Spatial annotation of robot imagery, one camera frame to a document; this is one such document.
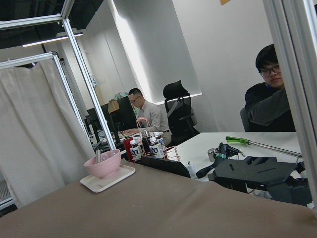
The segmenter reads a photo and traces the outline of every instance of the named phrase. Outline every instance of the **beige tray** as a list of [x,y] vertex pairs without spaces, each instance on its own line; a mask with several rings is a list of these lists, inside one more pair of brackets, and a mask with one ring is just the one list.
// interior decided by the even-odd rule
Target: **beige tray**
[[120,165],[117,171],[109,177],[98,178],[93,175],[88,175],[87,177],[81,179],[80,182],[92,192],[102,192],[117,182],[120,182],[126,177],[134,174],[134,172],[135,168],[126,165]]

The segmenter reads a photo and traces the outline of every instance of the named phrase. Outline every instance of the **brown table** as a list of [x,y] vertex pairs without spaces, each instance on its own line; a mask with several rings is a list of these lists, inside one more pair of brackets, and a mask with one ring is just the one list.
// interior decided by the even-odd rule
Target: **brown table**
[[101,193],[74,182],[0,218],[0,238],[317,238],[307,207],[122,163]]

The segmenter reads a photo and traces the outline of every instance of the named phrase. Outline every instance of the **man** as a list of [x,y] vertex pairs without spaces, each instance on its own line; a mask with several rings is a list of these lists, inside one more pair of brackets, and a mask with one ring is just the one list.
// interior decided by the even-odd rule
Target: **man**
[[264,82],[245,95],[250,131],[295,131],[274,44],[259,52],[256,68]]
[[[167,115],[163,114],[158,105],[148,102],[142,95],[140,89],[133,88],[129,91],[128,97],[130,102],[140,110],[137,112],[137,118],[146,118],[150,124],[147,127],[148,131],[161,131],[163,132],[162,138],[164,139],[164,144],[167,146],[171,142],[171,132],[168,127]],[[140,132],[138,129],[125,130],[123,133],[135,134]]]

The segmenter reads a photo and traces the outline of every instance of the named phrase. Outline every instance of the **man in black shirt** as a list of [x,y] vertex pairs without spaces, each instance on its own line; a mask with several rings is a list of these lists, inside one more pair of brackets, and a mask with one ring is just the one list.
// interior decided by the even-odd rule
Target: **man in black shirt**
[[264,82],[246,92],[250,131],[295,131],[274,44],[259,52],[256,68]]

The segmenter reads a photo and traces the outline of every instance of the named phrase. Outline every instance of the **dark ceiling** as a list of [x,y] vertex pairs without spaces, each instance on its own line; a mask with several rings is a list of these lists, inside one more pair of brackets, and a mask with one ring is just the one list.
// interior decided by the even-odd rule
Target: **dark ceiling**
[[[85,29],[103,0],[75,0],[69,20],[72,28]],[[0,21],[61,13],[64,0],[0,0]],[[49,23],[0,30],[0,49],[51,39],[65,32],[62,24]]]

